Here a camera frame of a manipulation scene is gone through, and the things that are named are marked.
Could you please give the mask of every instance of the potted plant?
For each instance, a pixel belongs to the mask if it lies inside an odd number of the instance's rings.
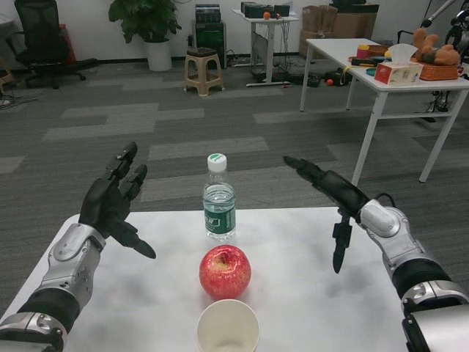
[[[148,65],[152,71],[171,69],[171,48],[166,34],[176,34],[177,22],[173,0],[114,0],[109,7],[109,20],[122,20],[126,43],[135,34],[144,40]]]

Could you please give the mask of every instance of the white paper cup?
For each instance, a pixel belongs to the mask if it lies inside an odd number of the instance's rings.
[[[217,301],[200,316],[197,340],[201,352],[254,352],[259,322],[247,304],[236,299]]]

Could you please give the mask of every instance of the plastic bottle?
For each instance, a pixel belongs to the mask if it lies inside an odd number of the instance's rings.
[[[236,231],[236,194],[226,170],[226,156],[212,154],[207,159],[208,176],[204,187],[204,213],[207,235],[227,241]]]

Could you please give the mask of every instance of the stuffed toy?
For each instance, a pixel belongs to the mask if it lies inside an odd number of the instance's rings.
[[[461,56],[454,50],[453,46],[448,44],[438,50],[435,48],[438,40],[440,37],[436,34],[426,35],[425,29],[417,29],[413,34],[413,45],[418,48],[417,61],[441,66],[459,65]]]

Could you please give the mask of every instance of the green bottle label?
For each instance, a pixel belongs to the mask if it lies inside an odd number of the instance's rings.
[[[205,209],[205,227],[212,233],[223,235],[230,232],[236,225],[235,207],[223,213],[212,213]]]

